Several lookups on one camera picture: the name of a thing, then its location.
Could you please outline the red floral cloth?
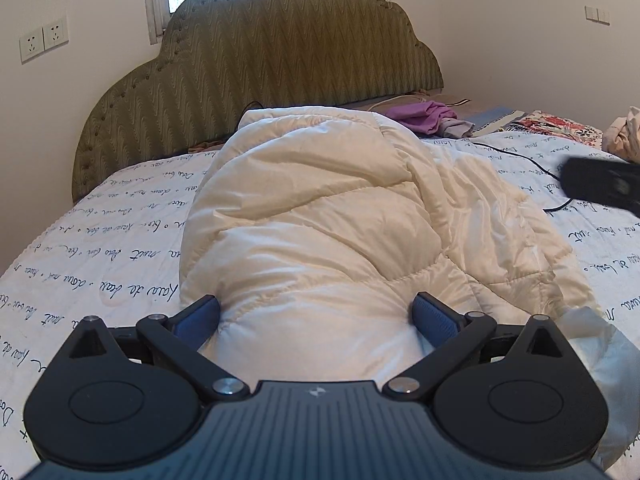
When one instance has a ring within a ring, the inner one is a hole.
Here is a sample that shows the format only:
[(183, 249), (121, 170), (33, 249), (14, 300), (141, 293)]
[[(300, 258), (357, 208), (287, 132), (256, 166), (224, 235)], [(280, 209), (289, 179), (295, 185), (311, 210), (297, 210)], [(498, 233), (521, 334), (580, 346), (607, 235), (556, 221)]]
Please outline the red floral cloth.
[(600, 150), (602, 148), (603, 132), (590, 125), (575, 122), (573, 119), (555, 116), (534, 110), (524, 115), (509, 125), (512, 129), (543, 134), (544, 136), (559, 136), (560, 138), (573, 140), (580, 144)]

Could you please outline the white script-print bedspread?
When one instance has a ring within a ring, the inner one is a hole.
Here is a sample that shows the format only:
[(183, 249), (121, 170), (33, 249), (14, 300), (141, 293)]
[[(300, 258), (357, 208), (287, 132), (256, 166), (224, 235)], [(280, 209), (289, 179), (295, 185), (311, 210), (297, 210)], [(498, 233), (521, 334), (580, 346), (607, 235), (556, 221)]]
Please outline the white script-print bedspread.
[[(548, 211), (573, 246), (608, 322), (639, 338), (639, 221), (632, 214), (567, 200), (556, 183), (570, 156), (601, 158), (556, 136), (500, 131), (446, 140), (451, 153), (489, 160)], [(179, 307), (182, 231), (210, 153), (142, 162), (119, 171), (30, 244), (1, 279), (1, 474), (37, 463), (22, 422), (24, 403), (76, 323), (97, 314), (113, 326)]]

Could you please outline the purple garment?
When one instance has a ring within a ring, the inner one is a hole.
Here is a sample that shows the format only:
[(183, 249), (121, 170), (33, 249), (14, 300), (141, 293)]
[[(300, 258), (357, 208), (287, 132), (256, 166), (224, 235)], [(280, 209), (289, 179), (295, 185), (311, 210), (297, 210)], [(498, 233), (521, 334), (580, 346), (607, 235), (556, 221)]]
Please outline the purple garment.
[(423, 101), (393, 106), (385, 115), (412, 132), (431, 136), (438, 133), (445, 119), (457, 119), (456, 112), (448, 105), (437, 101)]

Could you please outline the cream puffer jacket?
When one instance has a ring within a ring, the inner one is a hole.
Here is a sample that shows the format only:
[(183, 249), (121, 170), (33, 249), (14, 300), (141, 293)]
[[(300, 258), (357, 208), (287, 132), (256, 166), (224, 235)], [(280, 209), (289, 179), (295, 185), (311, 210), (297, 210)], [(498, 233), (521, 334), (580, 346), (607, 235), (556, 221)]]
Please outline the cream puffer jacket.
[(250, 385), (382, 384), (427, 352), (409, 322), (418, 292), (501, 323), (553, 318), (610, 407), (596, 460), (622, 456), (637, 430), (629, 344), (527, 194), (377, 114), (247, 113), (184, 226), (180, 299), (221, 305), (201, 354)]

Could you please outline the white wall light switch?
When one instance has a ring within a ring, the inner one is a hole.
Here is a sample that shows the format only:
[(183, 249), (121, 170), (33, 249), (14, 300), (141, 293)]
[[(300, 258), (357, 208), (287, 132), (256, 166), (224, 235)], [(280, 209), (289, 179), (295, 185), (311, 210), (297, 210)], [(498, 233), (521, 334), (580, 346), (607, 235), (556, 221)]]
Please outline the white wall light switch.
[(585, 6), (585, 18), (587, 21), (606, 26), (611, 25), (610, 12), (594, 6)]

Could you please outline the blue grey folded cloth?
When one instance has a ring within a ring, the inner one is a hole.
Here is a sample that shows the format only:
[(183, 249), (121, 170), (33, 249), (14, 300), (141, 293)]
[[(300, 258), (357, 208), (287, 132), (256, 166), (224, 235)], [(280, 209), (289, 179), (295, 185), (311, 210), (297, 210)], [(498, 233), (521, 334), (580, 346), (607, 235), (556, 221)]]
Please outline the blue grey folded cloth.
[(438, 128), (437, 134), (451, 139), (476, 138), (486, 133), (496, 132), (524, 115), (522, 110), (497, 106), (467, 118), (445, 119)]

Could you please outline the olive green upholstered headboard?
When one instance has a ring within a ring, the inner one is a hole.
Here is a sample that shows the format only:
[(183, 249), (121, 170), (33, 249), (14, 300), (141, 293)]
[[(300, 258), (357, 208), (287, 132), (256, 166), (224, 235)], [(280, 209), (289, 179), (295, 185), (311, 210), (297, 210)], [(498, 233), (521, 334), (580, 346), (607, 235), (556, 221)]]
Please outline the olive green upholstered headboard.
[(93, 107), (72, 196), (128, 166), (228, 138), (254, 104), (337, 106), (443, 85), (433, 51), (388, 0), (184, 0), (158, 55)]

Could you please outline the pink beige crumpled garment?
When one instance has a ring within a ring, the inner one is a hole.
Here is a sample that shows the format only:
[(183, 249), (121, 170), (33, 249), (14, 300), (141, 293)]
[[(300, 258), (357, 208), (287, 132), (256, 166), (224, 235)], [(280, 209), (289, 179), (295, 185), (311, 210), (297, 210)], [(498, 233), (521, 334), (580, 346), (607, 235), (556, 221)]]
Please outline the pink beige crumpled garment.
[(602, 138), (602, 150), (627, 162), (640, 162), (640, 108), (629, 107), (625, 117), (617, 117)]

